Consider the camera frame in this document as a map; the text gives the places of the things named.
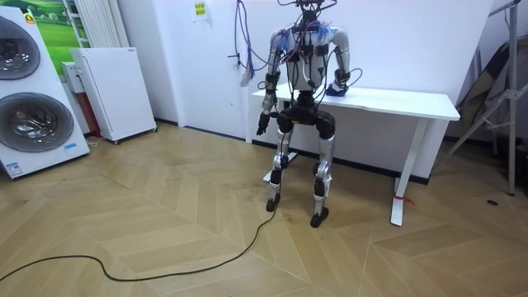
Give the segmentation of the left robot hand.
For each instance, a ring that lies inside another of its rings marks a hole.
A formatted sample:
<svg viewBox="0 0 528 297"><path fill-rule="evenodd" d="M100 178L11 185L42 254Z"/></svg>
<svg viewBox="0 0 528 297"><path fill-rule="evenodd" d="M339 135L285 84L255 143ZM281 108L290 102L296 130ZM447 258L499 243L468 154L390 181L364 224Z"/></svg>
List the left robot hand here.
<svg viewBox="0 0 528 297"><path fill-rule="evenodd" d="M258 125L257 125L257 135L262 135L266 133L270 122L271 114L262 112L259 115Z"/></svg>

